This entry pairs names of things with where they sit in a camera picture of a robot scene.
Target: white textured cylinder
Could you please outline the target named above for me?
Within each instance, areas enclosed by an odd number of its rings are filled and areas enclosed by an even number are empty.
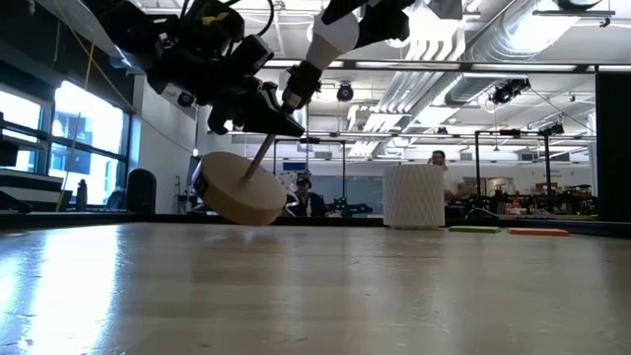
[[[443,168],[431,165],[390,167],[384,175],[384,224],[394,228],[445,225]]]

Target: green pad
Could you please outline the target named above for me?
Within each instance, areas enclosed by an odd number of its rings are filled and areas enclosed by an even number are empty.
[[[500,233],[500,227],[473,227],[473,226],[454,226],[450,227],[450,232],[464,233]]]

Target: headphones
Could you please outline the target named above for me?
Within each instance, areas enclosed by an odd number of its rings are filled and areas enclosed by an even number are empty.
[[[296,185],[300,185],[300,184],[303,184],[303,183],[306,183],[306,184],[307,184],[307,187],[308,187],[309,189],[311,189],[311,188],[312,188],[312,182],[311,182],[308,178],[305,178],[305,177],[300,177],[300,178],[298,178],[298,180],[296,181]]]

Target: orange strip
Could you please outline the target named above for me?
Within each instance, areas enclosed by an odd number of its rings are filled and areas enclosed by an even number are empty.
[[[527,236],[558,236],[569,237],[570,233],[564,230],[551,230],[539,228],[509,228],[510,234]]]

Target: window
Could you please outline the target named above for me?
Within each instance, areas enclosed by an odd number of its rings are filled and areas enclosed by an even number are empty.
[[[129,114],[70,82],[55,91],[52,108],[52,102],[0,84],[0,111],[10,123],[2,133],[20,144],[16,166],[6,168],[58,178],[69,170],[71,202],[84,179],[88,204],[104,205],[125,183]]]
[[[52,135],[108,152],[122,154],[123,126],[128,117],[120,108],[69,83],[55,91],[55,116]]]
[[[128,114],[72,83],[63,82],[55,91],[48,174],[66,178],[70,171],[65,188],[73,191],[71,202],[82,179],[90,205],[106,204],[116,187],[124,185],[128,126]]]
[[[15,167],[4,167],[4,169],[17,170],[20,172],[34,173],[36,169],[37,152],[19,151],[18,162]]]
[[[3,129],[2,135],[13,137],[23,141],[38,143],[37,137],[16,132],[12,129],[39,129],[41,127],[42,106],[26,99],[26,95],[13,91],[0,85],[0,111],[4,114],[6,122],[15,123],[19,127]],[[18,161],[15,167],[5,167],[6,169],[17,170],[27,173],[35,173],[37,166],[38,151],[21,150],[18,152]]]
[[[88,204],[105,204],[109,195],[120,185],[119,169],[124,169],[124,163],[75,149],[71,164],[70,151],[70,147],[52,144],[48,174],[52,177],[66,178],[66,170],[69,169],[67,190],[73,190],[73,195],[76,196],[79,182],[84,179],[88,186]]]
[[[0,87],[0,110],[4,113],[4,120],[28,128],[39,129],[41,106],[27,99],[7,93],[4,90]]]

